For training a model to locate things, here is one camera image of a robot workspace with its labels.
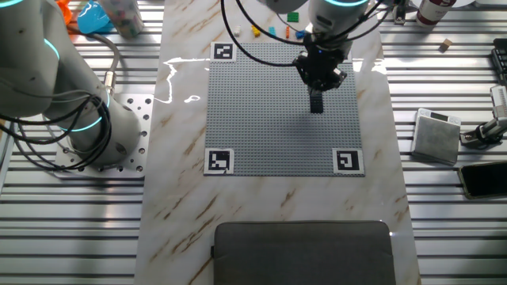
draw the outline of gray cushion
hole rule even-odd
[[[395,285],[387,225],[226,222],[215,231],[215,285]]]

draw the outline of yellow lego brick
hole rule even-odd
[[[254,25],[252,25],[252,32],[255,37],[258,37],[261,35],[261,31],[259,31],[257,28],[255,28]]]

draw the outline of marble table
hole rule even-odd
[[[276,14],[257,1],[243,3],[259,25],[284,36]],[[226,11],[233,29],[242,26],[240,42],[272,41],[254,38],[234,1]],[[303,29],[306,5],[299,17],[294,26]],[[288,220],[381,220],[392,232],[397,284],[420,283],[378,32],[352,49],[363,178],[203,176],[212,41],[231,41],[218,0],[166,0],[135,284],[212,284],[216,226]]]

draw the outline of gray device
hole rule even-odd
[[[412,155],[446,165],[458,161],[461,119],[428,109],[417,111]]]

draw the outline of smartphone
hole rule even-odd
[[[462,166],[458,174],[468,199],[507,196],[507,161]]]

